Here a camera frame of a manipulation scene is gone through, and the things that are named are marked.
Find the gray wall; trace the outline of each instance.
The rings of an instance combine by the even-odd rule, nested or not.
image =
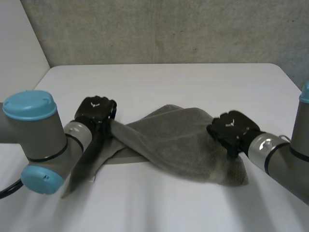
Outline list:
[[[262,62],[309,80],[309,0],[21,2],[51,67]]]

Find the concrete wall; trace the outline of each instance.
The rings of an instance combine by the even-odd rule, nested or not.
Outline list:
[[[51,66],[279,65],[308,75],[308,0],[21,0]]]
[[[33,89],[49,70],[19,0],[0,0],[0,102]]]

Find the white wall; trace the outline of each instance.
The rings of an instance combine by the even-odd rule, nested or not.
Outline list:
[[[19,0],[0,0],[0,102],[33,89],[49,70]]]

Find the light blue joint cap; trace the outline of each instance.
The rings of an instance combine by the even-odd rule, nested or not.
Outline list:
[[[309,104],[309,82],[305,83],[303,92],[299,96],[299,100],[303,103]]]
[[[24,168],[20,180],[28,189],[40,194],[54,194],[64,183],[57,173],[33,165]]]
[[[3,103],[3,111],[16,120],[37,121],[56,113],[57,105],[50,93],[30,90],[8,97]]]

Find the black cable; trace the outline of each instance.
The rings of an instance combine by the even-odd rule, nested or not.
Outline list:
[[[21,180],[17,180],[14,184],[10,185],[6,189],[2,190],[0,192],[0,199],[5,198],[7,196],[10,196],[11,194],[15,193],[17,190],[19,190],[23,186],[23,182]]]

